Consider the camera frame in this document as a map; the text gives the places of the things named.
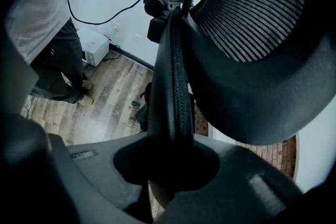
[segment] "sneaker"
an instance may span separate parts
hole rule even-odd
[[[28,110],[22,109],[21,110],[21,116],[24,117],[25,119],[28,118]]]
[[[92,105],[93,104],[93,98],[84,94],[83,97],[80,98],[77,102],[82,104],[82,105]]]
[[[24,110],[30,109],[30,97],[29,96],[27,96],[27,99],[26,99],[25,105],[23,106],[23,109]]]
[[[93,83],[88,80],[83,80],[82,88],[87,91],[91,91],[93,89]]]

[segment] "black cable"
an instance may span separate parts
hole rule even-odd
[[[104,62],[108,61],[108,60],[117,60],[121,56],[121,48],[120,48],[120,46],[119,45],[113,45],[113,46],[119,47],[119,55],[118,55],[118,57],[115,57],[115,58],[104,58],[103,59]]]
[[[69,9],[70,9],[70,13],[71,15],[73,16],[73,18],[81,23],[84,23],[84,24],[87,24],[87,25],[102,25],[102,24],[106,24],[108,23],[110,20],[116,18],[120,13],[124,12],[125,10],[127,9],[130,9],[132,7],[134,7],[137,3],[139,3],[141,0],[138,0],[137,2],[135,2],[132,6],[129,6],[128,8],[124,8],[122,9],[121,11],[119,11],[117,14],[115,14],[111,19],[108,19],[107,21],[103,22],[103,23],[89,23],[89,22],[84,22],[83,20],[79,20],[77,19],[74,14],[72,13],[72,10],[71,10],[71,7],[70,7],[70,1],[68,0],[68,6],[69,6]]]

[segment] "white shirt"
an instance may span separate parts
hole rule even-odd
[[[30,64],[70,18],[67,0],[15,0],[5,29]]]

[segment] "brick wall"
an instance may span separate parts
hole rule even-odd
[[[275,168],[293,178],[296,162],[296,138],[267,146],[253,146],[240,142],[236,145],[245,147],[269,162]]]
[[[208,136],[208,121],[195,104],[195,133]],[[236,142],[238,146],[245,147],[281,172],[293,178],[296,162],[296,138],[292,138],[273,145],[255,146]]]

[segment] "laminate floor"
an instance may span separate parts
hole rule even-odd
[[[106,58],[118,53],[110,51]],[[47,133],[60,135],[67,145],[101,142],[139,133],[135,119],[140,93],[152,80],[152,70],[121,55],[86,66],[85,74],[94,84],[91,106],[31,98],[28,118]]]

